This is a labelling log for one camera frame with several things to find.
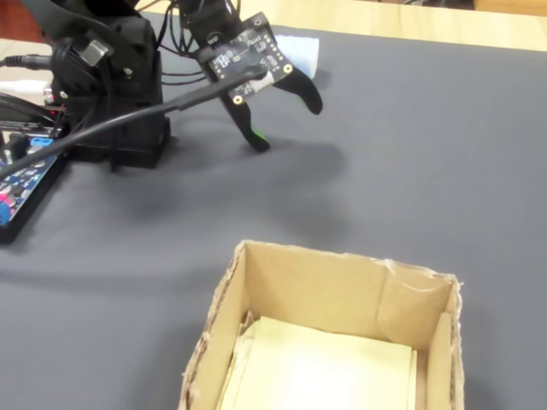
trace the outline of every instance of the connector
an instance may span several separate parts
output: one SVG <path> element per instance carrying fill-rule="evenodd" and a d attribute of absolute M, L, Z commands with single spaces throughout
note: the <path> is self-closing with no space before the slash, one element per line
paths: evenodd
<path fill-rule="evenodd" d="M 0 67 L 20 67 L 29 70 L 49 70 L 51 66 L 50 56 L 29 54 L 28 56 L 10 56 L 0 61 Z"/>

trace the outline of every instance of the cardboard box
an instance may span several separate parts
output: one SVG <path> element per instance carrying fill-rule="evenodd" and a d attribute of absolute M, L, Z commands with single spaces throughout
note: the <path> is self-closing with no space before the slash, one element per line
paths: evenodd
<path fill-rule="evenodd" d="M 243 242 L 215 291 L 179 410 L 215 410 L 250 315 L 418 350 L 417 410 L 463 409 L 456 277 L 390 260 Z"/>

